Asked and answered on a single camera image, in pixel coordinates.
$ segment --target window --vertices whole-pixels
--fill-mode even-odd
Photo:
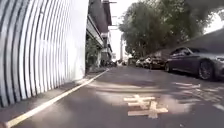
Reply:
[[[173,51],[170,55],[171,56],[178,56],[178,54],[180,53],[181,49],[176,49],[175,51]]]
[[[187,53],[190,53],[190,51],[186,48],[183,48],[183,49],[181,49],[179,55],[180,56],[185,56],[185,55],[187,55]]]

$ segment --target tree foliage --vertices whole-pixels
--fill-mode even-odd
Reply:
[[[184,0],[143,0],[127,10],[119,28],[126,51],[145,56],[203,33],[209,17],[195,13]]]

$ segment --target car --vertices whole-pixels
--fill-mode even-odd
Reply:
[[[203,48],[182,47],[174,50],[165,64],[165,71],[188,72],[203,80],[224,76],[224,55]]]
[[[151,66],[151,58],[148,57],[148,58],[146,58],[146,59],[143,61],[143,67],[144,67],[144,68],[150,68],[150,66]]]
[[[151,56],[145,59],[144,67],[149,69],[163,69],[165,61],[161,57]]]
[[[135,63],[136,67],[144,67],[144,61],[144,58],[140,58],[139,60],[137,60]]]

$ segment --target car windshield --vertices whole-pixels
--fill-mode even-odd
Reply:
[[[203,48],[189,48],[193,53],[207,53],[208,50]]]

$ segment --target building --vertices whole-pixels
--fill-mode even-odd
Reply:
[[[112,58],[110,45],[110,32],[108,26],[112,25],[110,3],[107,0],[90,0],[87,21],[87,35],[97,40],[99,53],[96,65],[100,66],[101,60],[109,61]]]
[[[110,54],[108,1],[0,3],[0,108],[82,79],[86,33]]]

